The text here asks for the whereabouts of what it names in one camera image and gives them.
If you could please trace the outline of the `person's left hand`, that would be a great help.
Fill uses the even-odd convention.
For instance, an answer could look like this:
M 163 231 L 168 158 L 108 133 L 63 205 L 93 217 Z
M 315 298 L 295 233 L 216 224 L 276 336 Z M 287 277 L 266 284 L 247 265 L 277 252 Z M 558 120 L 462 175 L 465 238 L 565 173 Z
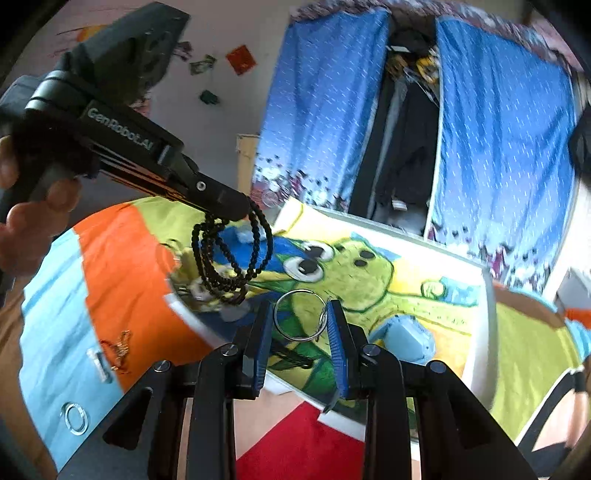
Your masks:
M 53 239 L 67 226 L 77 206 L 77 179 L 54 182 L 42 201 L 15 205 L 1 224 L 1 270 L 13 277 L 31 276 L 40 267 Z

